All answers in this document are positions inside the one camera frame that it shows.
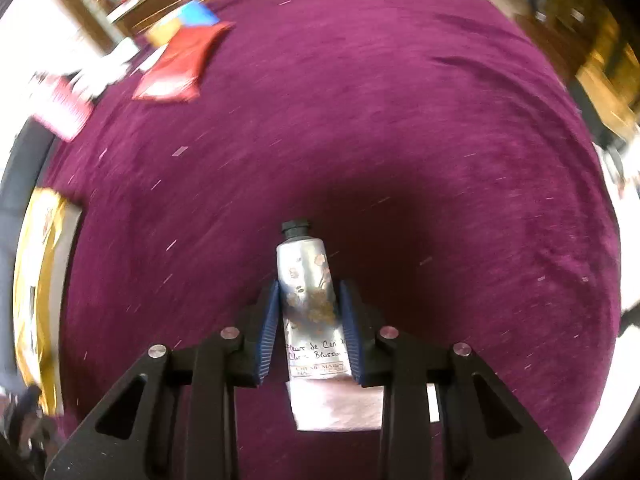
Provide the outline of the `floral hand cream tube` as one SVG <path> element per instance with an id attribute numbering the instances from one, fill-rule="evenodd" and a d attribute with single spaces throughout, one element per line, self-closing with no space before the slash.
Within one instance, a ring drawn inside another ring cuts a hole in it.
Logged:
<path id="1" fill-rule="evenodd" d="M 306 220 L 282 224 L 277 274 L 288 358 L 288 397 L 299 431 L 381 428 L 383 389 L 352 377 L 343 323 L 322 240 Z"/>

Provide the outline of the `gold-rimmed white tray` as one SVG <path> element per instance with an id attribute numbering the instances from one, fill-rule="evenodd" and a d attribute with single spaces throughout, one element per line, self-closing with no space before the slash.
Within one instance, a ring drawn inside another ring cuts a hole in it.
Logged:
<path id="1" fill-rule="evenodd" d="M 13 278 L 17 369 L 41 390 L 43 413 L 64 414 L 61 322 L 82 210 L 52 188 L 35 188 L 18 237 Z"/>

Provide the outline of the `blue lighter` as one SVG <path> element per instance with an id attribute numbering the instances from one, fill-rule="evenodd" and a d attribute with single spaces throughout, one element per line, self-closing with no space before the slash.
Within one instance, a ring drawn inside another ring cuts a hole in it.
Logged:
<path id="1" fill-rule="evenodd" d="M 213 26 L 220 22 L 218 16 L 201 3 L 200 0 L 191 0 L 180 6 L 178 18 L 182 26 Z"/>

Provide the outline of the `red foil snack packet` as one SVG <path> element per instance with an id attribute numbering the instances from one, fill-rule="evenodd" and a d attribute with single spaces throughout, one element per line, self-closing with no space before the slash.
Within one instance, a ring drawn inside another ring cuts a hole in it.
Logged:
<path id="1" fill-rule="evenodd" d="M 218 22 L 180 28 L 158 61 L 142 76 L 132 98 L 162 103 L 198 98 L 208 59 L 232 27 L 231 22 Z"/>

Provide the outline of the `purple velvet bedspread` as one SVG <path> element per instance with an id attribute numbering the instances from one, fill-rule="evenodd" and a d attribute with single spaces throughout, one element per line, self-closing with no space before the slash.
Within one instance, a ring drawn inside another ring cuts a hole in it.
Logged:
<path id="1" fill-rule="evenodd" d="M 84 215 L 62 322 L 70 434 L 151 344 L 231 323 L 306 219 L 387 322 L 465 341 L 566 459 L 620 324 L 620 231 L 578 109 L 487 0 L 215 0 L 187 103 L 104 93 L 47 184 Z"/>

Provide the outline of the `white eraser block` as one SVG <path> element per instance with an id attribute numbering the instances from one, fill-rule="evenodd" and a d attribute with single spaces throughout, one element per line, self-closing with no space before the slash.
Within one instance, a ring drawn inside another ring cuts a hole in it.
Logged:
<path id="1" fill-rule="evenodd" d="M 160 59 L 167 48 L 167 44 L 155 49 L 138 67 L 137 70 L 140 70 L 142 73 L 146 73 L 150 70 Z"/>

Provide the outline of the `white plush toy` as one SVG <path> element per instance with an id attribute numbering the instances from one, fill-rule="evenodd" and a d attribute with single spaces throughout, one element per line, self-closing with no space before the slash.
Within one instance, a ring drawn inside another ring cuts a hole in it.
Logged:
<path id="1" fill-rule="evenodd" d="M 72 82 L 72 91 L 85 100 L 96 99 L 103 91 L 122 80 L 130 70 L 130 62 L 139 53 L 131 38 L 123 39 L 115 49 L 83 68 Z"/>

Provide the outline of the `pink knitted cup sleeve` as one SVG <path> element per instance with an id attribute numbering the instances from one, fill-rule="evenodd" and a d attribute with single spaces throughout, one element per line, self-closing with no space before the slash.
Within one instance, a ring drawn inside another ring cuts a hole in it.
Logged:
<path id="1" fill-rule="evenodd" d="M 30 116 L 60 140 L 75 140 L 93 112 L 93 102 L 73 92 L 61 76 L 35 74 L 30 88 Z"/>

